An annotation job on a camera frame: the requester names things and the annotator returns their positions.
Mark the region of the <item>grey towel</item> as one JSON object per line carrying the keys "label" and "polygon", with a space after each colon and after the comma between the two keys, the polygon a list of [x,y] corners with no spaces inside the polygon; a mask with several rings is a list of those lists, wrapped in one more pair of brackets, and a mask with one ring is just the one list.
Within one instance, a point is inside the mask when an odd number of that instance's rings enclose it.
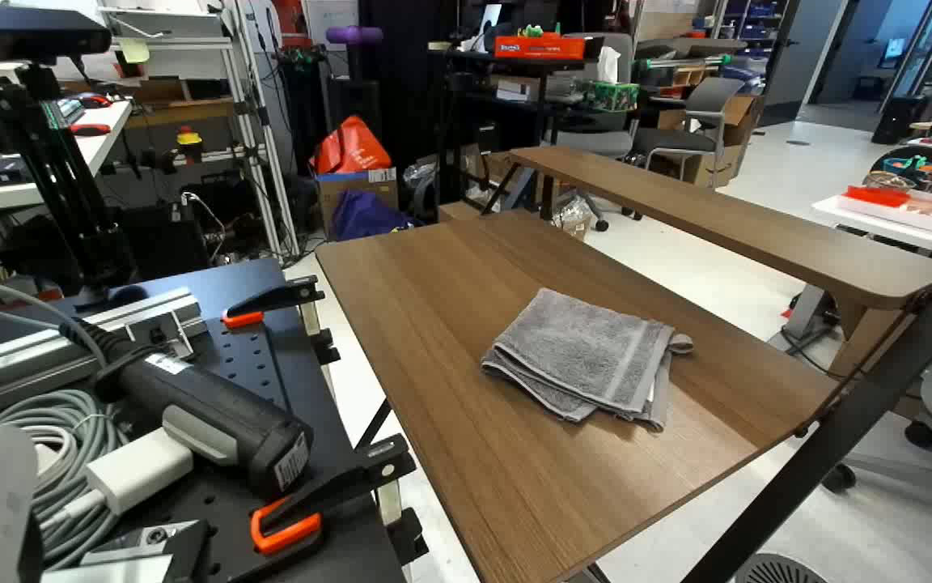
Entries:
{"label": "grey towel", "polygon": [[665,430],[671,363],[693,353],[697,340],[665,319],[541,288],[491,340],[483,366],[564,420],[584,424],[605,412]]}

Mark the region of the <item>purple blue cloth bag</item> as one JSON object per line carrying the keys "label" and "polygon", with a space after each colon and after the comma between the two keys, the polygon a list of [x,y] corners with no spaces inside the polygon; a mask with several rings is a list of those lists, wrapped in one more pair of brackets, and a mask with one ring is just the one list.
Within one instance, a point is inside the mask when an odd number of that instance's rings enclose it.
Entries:
{"label": "purple blue cloth bag", "polygon": [[380,233],[407,231],[411,216],[390,207],[382,199],[369,190],[344,190],[335,209],[335,241],[363,241]]}

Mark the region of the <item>cardboard box on floor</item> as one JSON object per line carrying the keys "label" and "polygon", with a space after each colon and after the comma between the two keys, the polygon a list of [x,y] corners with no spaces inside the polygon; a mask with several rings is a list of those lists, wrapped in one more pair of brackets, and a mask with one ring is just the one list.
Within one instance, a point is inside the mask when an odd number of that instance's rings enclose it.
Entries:
{"label": "cardboard box on floor", "polygon": [[398,203],[398,170],[395,168],[371,168],[358,174],[316,174],[316,201],[321,201],[321,219],[323,226],[335,226],[335,215],[340,207],[340,199],[353,194],[376,194],[390,207]]}

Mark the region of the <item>black orange clamp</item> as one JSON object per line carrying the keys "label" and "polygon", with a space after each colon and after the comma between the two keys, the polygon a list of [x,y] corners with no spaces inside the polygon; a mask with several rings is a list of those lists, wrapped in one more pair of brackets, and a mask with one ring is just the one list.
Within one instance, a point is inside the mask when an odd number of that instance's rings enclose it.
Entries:
{"label": "black orange clamp", "polygon": [[376,488],[407,475],[413,459],[402,435],[356,448],[336,471],[304,484],[249,516],[257,555],[281,555],[323,530],[323,519],[346,501],[366,501]]}
{"label": "black orange clamp", "polygon": [[323,292],[316,288],[316,279],[315,275],[302,275],[302,279],[281,282],[281,286],[276,286],[269,292],[259,292],[259,295],[251,295],[247,302],[229,305],[221,314],[221,323],[228,330],[249,330],[249,327],[259,327],[269,311],[298,309],[298,305],[312,305],[312,302],[321,302],[321,299],[323,299]]}

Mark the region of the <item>orange box on shelf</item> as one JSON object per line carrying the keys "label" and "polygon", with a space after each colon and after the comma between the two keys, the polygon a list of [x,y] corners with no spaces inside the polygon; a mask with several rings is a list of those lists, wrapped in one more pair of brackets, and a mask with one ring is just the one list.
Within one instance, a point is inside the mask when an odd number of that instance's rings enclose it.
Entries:
{"label": "orange box on shelf", "polygon": [[503,60],[578,60],[585,41],[577,36],[500,36],[491,54]]}

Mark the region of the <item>black perforated breadboard plate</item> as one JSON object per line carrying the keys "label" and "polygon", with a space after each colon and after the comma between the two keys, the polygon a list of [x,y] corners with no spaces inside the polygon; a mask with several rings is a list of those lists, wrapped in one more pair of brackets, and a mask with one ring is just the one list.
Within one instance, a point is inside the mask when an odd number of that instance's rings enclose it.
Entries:
{"label": "black perforated breadboard plate", "polygon": [[[315,439],[312,459],[302,480],[289,488],[336,471],[356,443],[346,436],[336,419],[336,404],[327,395],[315,340],[304,330],[302,309],[269,311],[259,327],[228,330],[221,314],[259,292],[289,282],[276,263],[233,263],[221,269],[200,269],[141,286],[141,299],[172,288],[188,288],[200,302],[208,330],[194,340],[194,363],[213,376],[243,384],[251,395],[276,400],[302,419]],[[94,380],[94,387],[118,397],[127,416],[141,428],[163,419],[137,404],[121,384],[118,371],[134,356],[164,353],[155,343],[108,333],[83,319],[86,333],[108,353],[108,368]],[[366,501],[346,501],[323,519],[323,530],[312,533],[281,555],[257,555],[249,541],[249,516],[276,498],[259,498],[243,471],[217,466],[194,453],[194,473],[141,501],[137,516],[149,519],[200,519],[208,525],[208,583],[405,583],[405,559],[398,556],[395,525],[380,516],[376,492]]]}

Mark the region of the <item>black orange clamp front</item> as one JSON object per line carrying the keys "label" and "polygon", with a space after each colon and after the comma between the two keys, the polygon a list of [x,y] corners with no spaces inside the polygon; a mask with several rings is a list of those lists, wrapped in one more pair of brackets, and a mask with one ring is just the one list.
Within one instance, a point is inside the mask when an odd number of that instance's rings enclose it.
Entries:
{"label": "black orange clamp front", "polygon": [[366,501],[376,488],[407,475],[413,459],[402,435],[356,448],[336,471],[304,484],[249,516],[257,555],[281,555],[323,530],[323,519],[346,501]]}

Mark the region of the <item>black handheld scanner tool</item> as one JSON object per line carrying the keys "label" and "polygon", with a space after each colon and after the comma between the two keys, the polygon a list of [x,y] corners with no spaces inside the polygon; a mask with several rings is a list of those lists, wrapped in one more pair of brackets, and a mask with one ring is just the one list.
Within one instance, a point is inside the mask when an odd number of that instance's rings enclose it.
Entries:
{"label": "black handheld scanner tool", "polygon": [[284,494],[312,459],[312,428],[276,400],[194,363],[146,353],[121,366],[118,384],[204,459],[243,471],[259,498]]}

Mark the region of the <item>grey office chair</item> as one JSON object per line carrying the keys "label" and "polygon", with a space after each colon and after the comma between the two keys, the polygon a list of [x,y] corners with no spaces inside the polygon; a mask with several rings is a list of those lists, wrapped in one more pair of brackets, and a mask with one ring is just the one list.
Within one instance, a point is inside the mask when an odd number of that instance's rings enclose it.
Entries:
{"label": "grey office chair", "polygon": [[746,84],[738,78],[698,82],[682,99],[678,127],[639,131],[627,157],[652,168],[657,157],[671,155],[678,174],[686,174],[689,157],[722,157],[726,137],[738,122],[734,99],[740,91]]}

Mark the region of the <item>white power adapter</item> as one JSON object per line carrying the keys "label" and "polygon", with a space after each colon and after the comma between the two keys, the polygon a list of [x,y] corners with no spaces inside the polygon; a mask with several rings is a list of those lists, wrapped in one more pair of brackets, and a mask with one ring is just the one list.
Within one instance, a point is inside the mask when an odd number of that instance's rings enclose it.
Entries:
{"label": "white power adapter", "polygon": [[113,516],[137,508],[194,471],[194,453],[155,428],[86,464],[86,484]]}

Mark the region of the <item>brown wooden raised shelf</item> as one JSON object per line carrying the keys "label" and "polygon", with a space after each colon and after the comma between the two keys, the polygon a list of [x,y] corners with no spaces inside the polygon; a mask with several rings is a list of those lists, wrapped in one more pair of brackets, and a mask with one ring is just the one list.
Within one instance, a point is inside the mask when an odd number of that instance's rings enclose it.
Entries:
{"label": "brown wooden raised shelf", "polygon": [[524,147],[513,157],[864,309],[932,295],[932,258],[866,235],[565,147]]}

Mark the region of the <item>white metal shelving rack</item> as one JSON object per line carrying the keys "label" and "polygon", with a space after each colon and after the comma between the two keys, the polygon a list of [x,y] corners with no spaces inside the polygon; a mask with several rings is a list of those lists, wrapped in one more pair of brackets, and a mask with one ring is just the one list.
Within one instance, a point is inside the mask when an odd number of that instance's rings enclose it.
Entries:
{"label": "white metal shelving rack", "polygon": [[294,174],[277,78],[277,20],[269,0],[199,0],[199,13],[174,13],[179,0],[127,11],[105,3],[108,27],[164,54],[180,82],[221,75],[239,131],[243,164],[251,177],[269,251],[302,256],[289,177]]}

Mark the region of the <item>white table at right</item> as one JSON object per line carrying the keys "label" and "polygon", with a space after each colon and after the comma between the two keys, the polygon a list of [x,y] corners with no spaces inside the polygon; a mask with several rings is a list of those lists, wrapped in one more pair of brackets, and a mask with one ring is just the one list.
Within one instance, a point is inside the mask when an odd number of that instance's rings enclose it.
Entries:
{"label": "white table at right", "polygon": [[932,251],[932,194],[900,190],[885,201],[832,194],[817,209],[844,231]]}

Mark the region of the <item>silver aluminium extrusion bar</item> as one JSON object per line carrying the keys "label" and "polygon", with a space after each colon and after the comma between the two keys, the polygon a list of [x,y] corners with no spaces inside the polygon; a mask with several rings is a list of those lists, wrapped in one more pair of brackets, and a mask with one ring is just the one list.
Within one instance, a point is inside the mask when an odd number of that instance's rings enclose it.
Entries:
{"label": "silver aluminium extrusion bar", "polygon": [[[190,356],[194,340],[208,330],[200,302],[188,288],[91,314],[91,323],[118,338],[155,343],[172,356]],[[2,340],[0,407],[45,387],[75,384],[94,368],[97,356],[54,327]]]}

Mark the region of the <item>black diagonal desk strut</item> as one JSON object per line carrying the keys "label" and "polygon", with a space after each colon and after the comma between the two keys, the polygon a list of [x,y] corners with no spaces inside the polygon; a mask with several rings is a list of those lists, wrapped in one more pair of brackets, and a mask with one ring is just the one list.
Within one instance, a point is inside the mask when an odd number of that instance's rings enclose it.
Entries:
{"label": "black diagonal desk strut", "polygon": [[928,366],[932,302],[873,366],[848,381],[848,392],[825,412],[819,428],[697,559],[682,583],[729,583]]}

